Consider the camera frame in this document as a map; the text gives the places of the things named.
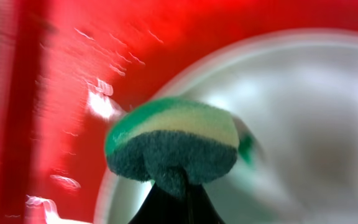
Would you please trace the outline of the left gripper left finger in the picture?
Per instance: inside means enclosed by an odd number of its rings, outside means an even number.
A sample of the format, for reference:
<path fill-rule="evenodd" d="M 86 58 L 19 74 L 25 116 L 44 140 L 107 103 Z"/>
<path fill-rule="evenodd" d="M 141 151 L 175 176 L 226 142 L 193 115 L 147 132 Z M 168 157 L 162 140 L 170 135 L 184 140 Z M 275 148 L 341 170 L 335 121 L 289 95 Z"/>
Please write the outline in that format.
<path fill-rule="evenodd" d="M 186 203 L 154 184 L 128 224 L 186 224 Z"/>

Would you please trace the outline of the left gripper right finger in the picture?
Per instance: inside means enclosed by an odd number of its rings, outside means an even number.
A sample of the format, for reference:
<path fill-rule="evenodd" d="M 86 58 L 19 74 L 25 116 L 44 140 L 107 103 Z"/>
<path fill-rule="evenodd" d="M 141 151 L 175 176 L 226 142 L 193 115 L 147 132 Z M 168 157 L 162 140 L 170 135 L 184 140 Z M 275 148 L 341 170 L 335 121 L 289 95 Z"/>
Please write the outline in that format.
<path fill-rule="evenodd" d="M 188 185 L 186 206 L 189 224 L 224 224 L 202 185 Z"/>

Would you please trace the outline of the green scrubbing sponge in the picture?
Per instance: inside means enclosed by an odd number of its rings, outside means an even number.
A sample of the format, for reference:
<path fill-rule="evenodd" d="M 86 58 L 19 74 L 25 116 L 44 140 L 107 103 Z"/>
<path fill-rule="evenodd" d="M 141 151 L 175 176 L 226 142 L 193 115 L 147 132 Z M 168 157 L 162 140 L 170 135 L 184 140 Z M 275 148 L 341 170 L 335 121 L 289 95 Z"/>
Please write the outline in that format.
<path fill-rule="evenodd" d="M 179 97 L 150 101 L 119 120 L 107 135 L 109 170 L 154 181 L 183 198 L 188 185 L 226 175 L 238 157 L 250 160 L 251 135 L 228 111 Z"/>

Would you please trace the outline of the stained white plate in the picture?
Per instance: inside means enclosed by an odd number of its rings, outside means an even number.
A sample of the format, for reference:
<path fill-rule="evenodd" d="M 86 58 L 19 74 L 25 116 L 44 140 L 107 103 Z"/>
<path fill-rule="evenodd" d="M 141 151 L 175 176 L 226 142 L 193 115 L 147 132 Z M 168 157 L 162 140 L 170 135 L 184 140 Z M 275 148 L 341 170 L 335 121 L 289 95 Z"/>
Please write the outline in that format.
<path fill-rule="evenodd" d="M 244 40 L 157 92 L 230 111 L 253 137 L 206 191 L 226 223 L 358 223 L 358 34 L 294 30 Z"/>

